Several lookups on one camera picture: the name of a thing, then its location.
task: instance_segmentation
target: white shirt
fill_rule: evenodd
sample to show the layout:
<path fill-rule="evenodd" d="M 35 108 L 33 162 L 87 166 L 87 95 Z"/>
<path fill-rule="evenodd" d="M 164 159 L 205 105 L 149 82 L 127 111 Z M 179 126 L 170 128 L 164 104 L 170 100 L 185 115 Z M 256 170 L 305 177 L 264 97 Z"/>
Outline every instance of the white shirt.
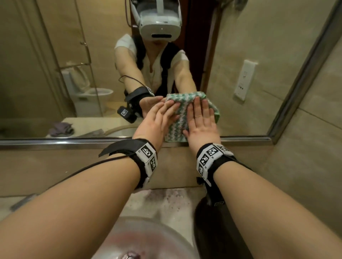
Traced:
<path fill-rule="evenodd" d="M 121 39 L 119 39 L 118 42 L 116 43 L 115 48 L 117 48 L 117 47 L 128 48 L 134 54 L 135 61 L 136 61 L 136 47 L 135 47 L 134 41 L 130 35 L 125 34 Z M 158 88 L 161 85 L 161 72 L 163 71 L 163 69 L 160 65 L 160 58 L 161 58 L 161 55 L 163 54 L 163 51 L 164 50 L 162 50 L 158 54 L 156 60 L 154 61 L 153 65 L 152 65 L 152 73 L 150 73 L 150 61 L 148 59 L 148 56 L 145 55 L 145 58 L 143 60 L 144 67 L 141 70 L 141 72 L 142 72 L 143 77 L 145 79 L 145 83 L 147 84 L 147 86 L 149 88 L 152 89 L 152 91 L 154 93 L 158 90 Z M 173 82 L 174 82 L 173 66 L 181 60 L 189 60 L 188 57 L 185 55 L 184 50 L 180 50 L 173 57 L 173 59 L 171 61 L 171 66 L 170 66 L 170 69 L 168 70 L 168 93 L 171 93 Z"/>

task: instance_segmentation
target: hand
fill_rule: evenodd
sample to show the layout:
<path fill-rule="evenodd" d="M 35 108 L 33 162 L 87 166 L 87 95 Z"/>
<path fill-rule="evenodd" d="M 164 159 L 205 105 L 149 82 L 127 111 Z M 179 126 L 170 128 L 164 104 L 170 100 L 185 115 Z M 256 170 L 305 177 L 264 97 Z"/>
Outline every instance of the hand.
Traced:
<path fill-rule="evenodd" d="M 153 144 L 158 152 L 161 149 L 161 145 L 163 144 L 164 137 L 167 134 L 170 125 L 179 119 L 179 115 L 174 114 L 179 106 L 180 103 L 174 103 L 173 100 L 169 100 L 165 103 L 157 103 L 150 109 L 146 118 L 139 125 L 132 138 L 147 139 Z"/>
<path fill-rule="evenodd" d="M 143 111 L 143 117 L 145 118 L 150 109 L 162 100 L 162 96 L 142 98 L 139 102 L 139 105 L 141 107 L 141 110 Z"/>
<path fill-rule="evenodd" d="M 183 134 L 188 139 L 189 147 L 195 156 L 204 144 L 221 144 L 221 138 L 215 123 L 214 110 L 209 109 L 206 99 L 202 100 L 202 108 L 199 97 L 195 98 L 194 105 L 189 104 L 187 120 L 189 131 L 184 130 Z"/>

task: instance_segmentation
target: white toilet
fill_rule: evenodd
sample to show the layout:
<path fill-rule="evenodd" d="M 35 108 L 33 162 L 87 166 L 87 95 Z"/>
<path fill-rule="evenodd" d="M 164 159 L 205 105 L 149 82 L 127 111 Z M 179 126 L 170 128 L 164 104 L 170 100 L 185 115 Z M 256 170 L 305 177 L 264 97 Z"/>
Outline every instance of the white toilet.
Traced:
<path fill-rule="evenodd" d="M 63 69 L 62 75 L 69 96 L 74 103 L 77 117 L 101 117 L 100 109 L 102 114 L 106 111 L 106 102 L 113 90 L 91 88 L 87 74 L 81 67 Z"/>

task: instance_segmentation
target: toilet lid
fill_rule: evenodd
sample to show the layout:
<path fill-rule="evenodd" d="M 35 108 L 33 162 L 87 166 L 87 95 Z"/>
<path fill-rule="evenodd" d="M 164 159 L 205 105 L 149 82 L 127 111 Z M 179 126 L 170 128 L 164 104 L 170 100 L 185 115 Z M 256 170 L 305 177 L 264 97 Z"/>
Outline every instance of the toilet lid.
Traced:
<path fill-rule="evenodd" d="M 90 81 L 86 72 L 80 67 L 73 67 L 70 70 L 71 78 L 75 86 L 83 93 L 90 89 Z"/>

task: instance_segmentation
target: cable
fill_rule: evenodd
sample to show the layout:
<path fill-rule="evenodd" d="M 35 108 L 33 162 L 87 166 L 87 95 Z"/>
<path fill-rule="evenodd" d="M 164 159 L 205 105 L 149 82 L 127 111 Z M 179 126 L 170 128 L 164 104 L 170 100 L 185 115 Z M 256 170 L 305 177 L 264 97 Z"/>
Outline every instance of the cable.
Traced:
<path fill-rule="evenodd" d="M 140 82 L 139 80 L 135 79 L 134 77 L 127 76 L 127 75 L 123 75 L 122 77 L 119 78 L 119 82 L 120 82 L 120 83 L 123 83 L 123 84 L 124 84 L 124 82 L 120 80 L 120 79 L 123 78 L 123 77 L 128 77 L 128 78 L 130 78 L 130 79 L 133 79 L 133 80 L 137 81 L 138 83 L 141 83 L 142 86 L 145 86 L 145 85 L 144 85 L 142 82 Z"/>
<path fill-rule="evenodd" d="M 109 161 L 114 161 L 114 160 L 118 160 L 118 159 L 122 159 L 122 158 L 128 158 L 128 157 L 133 156 L 134 154 L 135 154 L 135 153 L 132 153 L 132 154 L 130 154 L 130 155 L 118 156 L 118 157 L 116 157 L 116 158 L 105 159 L 105 160 L 102 160 L 102 161 L 98 161 L 98 162 L 96 162 L 96 163 L 93 163 L 93 164 L 91 164 L 91 165 L 88 165 L 88 166 L 86 166 L 86 167 L 83 167 L 82 169 L 80 169 L 80 170 L 74 172 L 73 174 L 69 175 L 68 177 L 64 178 L 63 180 L 59 181 L 58 183 L 56 183 L 56 184 L 50 186 L 48 189 L 50 189 L 50 188 L 56 186 L 57 184 L 59 184 L 59 183 L 65 181 L 66 179 L 69 179 L 69 178 L 71 178 L 72 176 L 74 176 L 74 175 L 76 175 L 76 174 L 78 174 L 78 173 L 80 173 L 80 172 L 83 172 L 84 170 L 87 170 L 87 169 L 89 169 L 89 168 L 92 168 L 92 167 L 94 167 L 94 166 L 96 166 L 96 165 L 100 165 L 100 164 L 103 164 L 103 163 L 106 163 L 106 162 L 109 162 Z"/>

